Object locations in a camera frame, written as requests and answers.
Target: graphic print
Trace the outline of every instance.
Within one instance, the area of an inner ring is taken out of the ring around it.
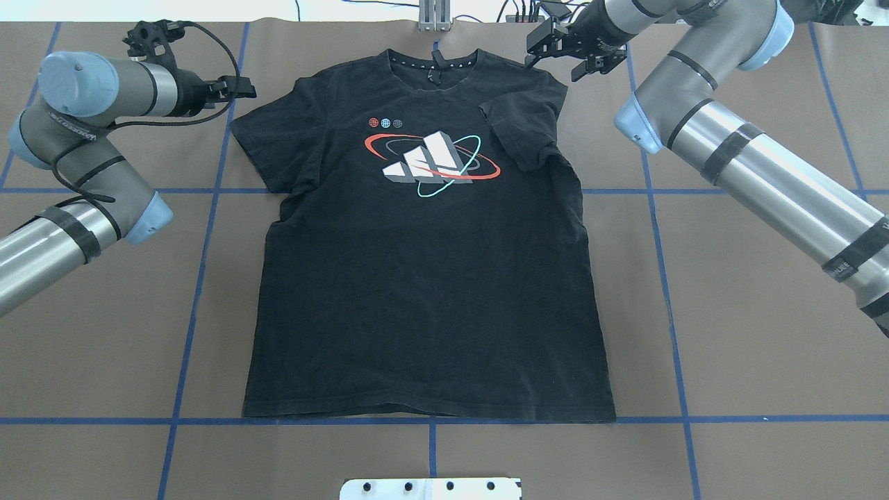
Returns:
[[[474,180],[484,181],[493,179],[501,173],[501,169],[497,164],[478,152],[482,147],[482,140],[477,135],[467,135],[452,141],[448,134],[441,131],[427,137],[398,133],[378,133],[368,137],[364,141],[364,146],[377,157],[387,159],[373,146],[376,141],[383,139],[386,139],[386,142],[383,143],[386,151],[393,155],[400,154],[404,157],[404,161],[398,161],[383,168],[383,175],[392,182],[417,182],[417,196],[421,198],[434,197],[438,193],[450,188],[453,184],[471,184]],[[475,150],[470,151],[462,146],[458,146],[459,143],[469,140],[475,140]],[[416,142],[421,142],[421,145],[405,150],[405,145],[409,148],[410,145]],[[479,158],[484,160],[484,164],[490,165],[493,172],[487,174],[466,174],[466,172],[476,171],[483,167],[483,162]],[[444,186],[432,193],[424,194],[422,192],[423,184],[444,184]]]

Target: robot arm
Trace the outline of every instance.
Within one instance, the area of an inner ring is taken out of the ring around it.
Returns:
[[[570,26],[550,18],[529,34],[525,63],[570,55],[584,59],[572,81],[608,73],[623,45],[674,9],[691,28],[615,125],[650,154],[671,149],[778,230],[889,337],[889,219],[711,98],[735,68],[758,69],[787,46],[793,20],[778,0],[594,0]]]
[[[124,238],[138,244],[171,219],[157,192],[107,139],[127,125],[191,125],[195,122],[127,122],[119,117],[193,117],[214,102],[256,97],[234,57],[233,77],[205,82],[176,67],[169,43],[194,23],[140,22],[124,40],[132,58],[109,60],[92,52],[54,52],[37,79],[42,96],[9,132],[16,155],[52,170],[80,196],[48,207],[0,239],[0,316]],[[163,46],[163,53],[157,48]]]

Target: folded sleeve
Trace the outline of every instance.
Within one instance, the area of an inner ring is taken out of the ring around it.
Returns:
[[[319,76],[300,78],[280,99],[231,122],[229,129],[273,193],[318,184],[327,84]]]
[[[568,87],[541,72],[533,89],[505,93],[482,103],[485,119],[519,169],[530,171],[561,155],[556,122]]]

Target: black t-shirt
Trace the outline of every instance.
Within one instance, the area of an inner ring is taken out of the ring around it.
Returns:
[[[614,420],[566,87],[480,49],[434,65],[388,50],[231,123],[288,195],[245,416]]]

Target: white bracket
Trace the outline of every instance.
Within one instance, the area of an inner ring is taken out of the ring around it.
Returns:
[[[522,500],[515,478],[348,480],[340,500]]]
[[[451,0],[420,0],[420,31],[450,31]]]

